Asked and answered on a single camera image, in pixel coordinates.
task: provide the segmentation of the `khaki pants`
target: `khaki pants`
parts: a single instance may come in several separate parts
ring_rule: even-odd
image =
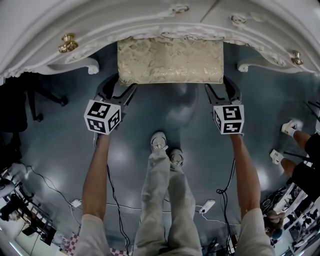
[[[167,190],[171,203],[172,224],[165,239],[162,223]],[[141,225],[136,233],[134,256],[191,255],[202,250],[196,225],[195,199],[181,167],[172,165],[163,149],[150,155],[142,189]]]

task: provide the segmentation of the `power adapter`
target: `power adapter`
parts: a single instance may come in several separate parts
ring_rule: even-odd
[[[77,207],[79,207],[82,203],[80,202],[80,200],[75,199],[75,200],[72,201],[71,204],[72,204],[72,206],[73,206],[74,208],[77,208]]]
[[[215,203],[216,203],[216,200],[213,200],[213,199],[206,201],[205,204],[202,206],[202,208],[199,210],[199,213],[205,214],[207,211],[210,210],[212,206],[215,205]]]

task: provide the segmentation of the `black chair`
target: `black chair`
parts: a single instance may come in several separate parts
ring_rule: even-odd
[[[38,115],[36,114],[35,92],[41,94],[42,96],[55,103],[60,104],[61,106],[65,106],[68,104],[67,97],[63,96],[61,98],[58,98],[42,87],[41,83],[45,80],[45,77],[46,76],[37,73],[24,73],[20,77],[8,78],[5,80],[4,85],[0,86],[0,99],[4,97],[3,95],[7,95],[9,99],[14,100],[14,96],[16,96],[17,94],[23,94],[26,91],[32,118],[33,120],[41,122],[44,116],[42,113],[39,113]]]
[[[0,132],[13,133],[9,144],[0,144],[0,174],[21,158],[19,133],[28,127],[25,92],[28,94],[33,120],[38,122],[43,120],[43,115],[36,114],[35,92],[61,106],[68,103],[65,96],[58,98],[41,86],[44,77],[36,73],[24,73],[20,77],[6,79],[0,86]]]

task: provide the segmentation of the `sneaker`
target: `sneaker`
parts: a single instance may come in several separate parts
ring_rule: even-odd
[[[281,132],[283,132],[284,134],[288,134],[290,136],[293,137],[295,131],[297,130],[298,128],[298,124],[293,121],[293,120],[290,120],[289,122],[285,123],[282,125],[281,127]]]
[[[272,158],[272,163],[276,165],[280,164],[281,160],[284,158],[284,156],[275,149],[270,153],[270,157]]]
[[[170,153],[170,161],[173,165],[181,167],[184,164],[184,156],[180,149],[173,149]]]
[[[166,135],[162,131],[157,131],[151,138],[151,150],[152,152],[156,149],[167,150],[167,139]]]

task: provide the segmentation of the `white wall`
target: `white wall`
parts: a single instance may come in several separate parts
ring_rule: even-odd
[[[19,253],[16,252],[10,243],[18,250]],[[29,254],[21,248],[20,245],[18,245],[14,240],[9,239],[2,231],[0,231],[0,248],[5,256],[29,256]]]

